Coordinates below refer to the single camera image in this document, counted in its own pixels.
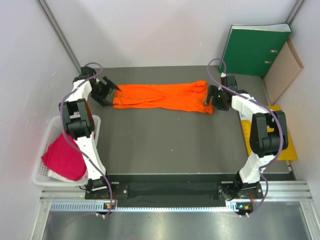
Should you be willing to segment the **orange t shirt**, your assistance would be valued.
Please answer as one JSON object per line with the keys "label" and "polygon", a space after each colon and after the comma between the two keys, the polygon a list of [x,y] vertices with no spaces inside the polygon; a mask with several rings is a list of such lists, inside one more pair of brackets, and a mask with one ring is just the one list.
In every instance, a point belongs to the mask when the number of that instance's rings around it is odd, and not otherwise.
{"label": "orange t shirt", "polygon": [[113,97],[115,109],[151,109],[212,114],[205,105],[209,85],[205,80],[176,84],[122,84]]}

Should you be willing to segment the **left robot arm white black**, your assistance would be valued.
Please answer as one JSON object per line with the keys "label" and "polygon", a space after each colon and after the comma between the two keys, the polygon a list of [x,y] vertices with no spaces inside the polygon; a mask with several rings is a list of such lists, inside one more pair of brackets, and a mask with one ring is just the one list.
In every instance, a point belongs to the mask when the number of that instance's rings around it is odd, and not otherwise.
{"label": "left robot arm white black", "polygon": [[90,62],[80,68],[80,75],[72,81],[72,90],[63,97],[59,104],[62,134],[68,144],[79,152],[85,162],[88,174],[86,190],[97,192],[102,198],[109,198],[114,191],[107,178],[107,171],[102,164],[94,140],[95,122],[88,105],[88,97],[92,97],[102,107],[112,106],[107,96],[120,88],[106,76],[98,79],[100,71],[96,71]]}

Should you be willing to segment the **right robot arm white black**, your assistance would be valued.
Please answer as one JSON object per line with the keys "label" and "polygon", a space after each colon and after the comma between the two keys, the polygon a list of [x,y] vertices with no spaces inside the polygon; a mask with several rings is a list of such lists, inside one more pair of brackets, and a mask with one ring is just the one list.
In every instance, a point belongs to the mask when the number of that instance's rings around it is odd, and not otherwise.
{"label": "right robot arm white black", "polygon": [[230,201],[245,198],[258,190],[267,165],[288,147],[286,115],[260,106],[245,90],[239,90],[235,76],[220,75],[219,86],[210,85],[204,104],[215,109],[233,109],[250,122],[251,152],[245,165],[236,173],[232,184],[220,185],[220,196]]}

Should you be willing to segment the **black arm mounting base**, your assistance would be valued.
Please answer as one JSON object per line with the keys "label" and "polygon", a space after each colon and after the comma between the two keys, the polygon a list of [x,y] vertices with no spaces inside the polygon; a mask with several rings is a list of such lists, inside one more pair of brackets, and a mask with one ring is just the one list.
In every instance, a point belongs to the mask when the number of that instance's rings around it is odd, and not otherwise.
{"label": "black arm mounting base", "polygon": [[[111,191],[85,191],[87,200],[113,200],[118,207],[224,207],[221,185],[231,185],[234,173],[110,174]],[[252,203],[263,197],[257,191],[232,200]]]}

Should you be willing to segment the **white plastic basket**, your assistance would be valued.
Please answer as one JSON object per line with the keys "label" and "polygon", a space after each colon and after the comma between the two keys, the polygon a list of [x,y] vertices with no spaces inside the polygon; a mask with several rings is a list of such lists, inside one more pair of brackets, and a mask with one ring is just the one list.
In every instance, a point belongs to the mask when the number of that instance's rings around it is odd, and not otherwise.
{"label": "white plastic basket", "polygon": [[34,184],[46,187],[78,187],[84,186],[88,182],[88,173],[85,180],[76,182],[63,182],[54,178],[48,177],[49,169],[44,165],[41,157],[48,150],[48,147],[62,134],[61,121],[59,116],[53,117],[46,129],[45,136],[42,140],[41,147],[38,151],[36,165],[32,174]]}

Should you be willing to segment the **beige paper folder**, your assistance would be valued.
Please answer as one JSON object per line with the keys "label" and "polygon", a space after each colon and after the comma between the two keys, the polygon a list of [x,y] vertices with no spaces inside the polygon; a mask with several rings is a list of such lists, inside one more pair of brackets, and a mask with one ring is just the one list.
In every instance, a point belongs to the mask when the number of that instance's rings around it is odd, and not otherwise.
{"label": "beige paper folder", "polygon": [[263,78],[266,94],[271,105],[283,95],[304,69],[300,56],[290,38]]}

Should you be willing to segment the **magenta t shirt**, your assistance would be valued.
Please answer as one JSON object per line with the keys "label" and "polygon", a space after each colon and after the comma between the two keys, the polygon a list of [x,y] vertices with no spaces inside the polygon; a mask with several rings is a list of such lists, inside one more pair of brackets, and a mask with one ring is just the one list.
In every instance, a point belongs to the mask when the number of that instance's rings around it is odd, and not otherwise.
{"label": "magenta t shirt", "polygon": [[87,177],[87,167],[83,156],[76,151],[68,142],[77,146],[75,141],[68,136],[65,139],[61,134],[42,155],[43,164],[57,174],[72,180],[72,182],[83,181]]}

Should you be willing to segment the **white t shirt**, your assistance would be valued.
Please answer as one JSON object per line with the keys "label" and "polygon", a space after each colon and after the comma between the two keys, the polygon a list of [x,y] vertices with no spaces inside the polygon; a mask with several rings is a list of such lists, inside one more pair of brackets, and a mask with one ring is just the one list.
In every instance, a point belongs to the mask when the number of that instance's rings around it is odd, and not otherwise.
{"label": "white t shirt", "polygon": [[61,182],[73,182],[72,180],[52,171],[51,169],[48,171],[47,176]]}

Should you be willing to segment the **yellow plastic folder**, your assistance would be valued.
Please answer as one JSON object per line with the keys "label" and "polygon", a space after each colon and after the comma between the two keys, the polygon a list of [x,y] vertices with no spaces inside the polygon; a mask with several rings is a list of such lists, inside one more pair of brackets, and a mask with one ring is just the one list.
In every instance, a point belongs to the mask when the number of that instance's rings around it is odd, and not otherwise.
{"label": "yellow plastic folder", "polygon": [[[246,145],[247,154],[251,154],[250,146],[250,133],[251,133],[251,122],[241,113],[239,113],[240,123],[242,127],[243,137]],[[298,159],[291,135],[289,130],[288,134],[288,147],[285,150],[282,150],[280,156],[277,158],[278,161],[296,161]]]}

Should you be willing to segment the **aluminium frame rail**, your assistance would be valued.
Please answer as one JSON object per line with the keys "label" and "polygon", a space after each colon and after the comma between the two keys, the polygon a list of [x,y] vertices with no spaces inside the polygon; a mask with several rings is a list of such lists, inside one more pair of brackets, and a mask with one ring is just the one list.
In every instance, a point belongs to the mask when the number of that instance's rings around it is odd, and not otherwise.
{"label": "aluminium frame rail", "polygon": [[56,20],[50,6],[48,5],[46,0],[36,0],[35,1],[39,8],[41,9],[41,11],[43,12],[44,16],[46,17],[48,23],[50,24],[53,32],[55,33],[56,37],[58,38],[61,46],[63,47],[63,49],[65,50],[68,58],[70,59],[72,65],[74,66],[74,68],[76,69],[76,71],[78,73],[81,72],[81,65],[79,60],[77,59],[74,51],[72,50],[65,34],[63,33],[58,21]]}

